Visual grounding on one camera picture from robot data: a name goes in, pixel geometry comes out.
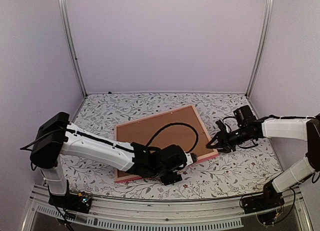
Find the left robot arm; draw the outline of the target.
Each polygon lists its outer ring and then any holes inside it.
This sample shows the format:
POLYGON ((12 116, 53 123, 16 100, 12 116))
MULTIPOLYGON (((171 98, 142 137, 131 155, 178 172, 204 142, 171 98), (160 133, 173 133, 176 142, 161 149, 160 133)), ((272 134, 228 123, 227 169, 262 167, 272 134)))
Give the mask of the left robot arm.
POLYGON ((171 144, 165 148, 136 142, 119 142, 87 132, 59 112, 38 128, 34 141, 21 147, 30 152, 30 162, 40 168, 52 197, 63 207, 74 204, 60 156, 69 155, 104 163, 141 178, 160 178, 164 185, 181 181, 177 172, 197 162, 191 151, 171 144))

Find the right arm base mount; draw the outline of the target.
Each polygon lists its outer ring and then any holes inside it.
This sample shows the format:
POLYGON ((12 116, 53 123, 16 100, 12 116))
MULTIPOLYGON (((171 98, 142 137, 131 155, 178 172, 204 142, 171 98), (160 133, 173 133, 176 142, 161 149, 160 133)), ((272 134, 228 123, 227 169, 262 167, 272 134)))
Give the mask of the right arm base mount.
POLYGON ((282 195, 276 195, 275 198, 265 199, 263 194, 243 195, 239 200, 240 207, 244 210, 245 214, 251 214, 256 212, 273 209, 276 207, 283 206, 285 204, 282 195))

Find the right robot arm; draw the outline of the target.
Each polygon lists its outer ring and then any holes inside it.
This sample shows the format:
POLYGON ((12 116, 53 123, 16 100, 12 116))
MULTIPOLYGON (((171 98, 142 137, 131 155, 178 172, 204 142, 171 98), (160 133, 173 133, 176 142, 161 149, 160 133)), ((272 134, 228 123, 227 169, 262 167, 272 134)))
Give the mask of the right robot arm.
POLYGON ((238 129, 229 131, 222 120, 216 122, 219 131, 207 143, 208 149, 230 153, 246 141, 269 139, 276 151, 287 151, 293 155, 280 175, 263 186, 258 204, 269 209, 278 201, 282 192, 302 184, 320 170, 320 117, 275 116, 256 118, 254 114, 239 110, 234 113, 238 129))

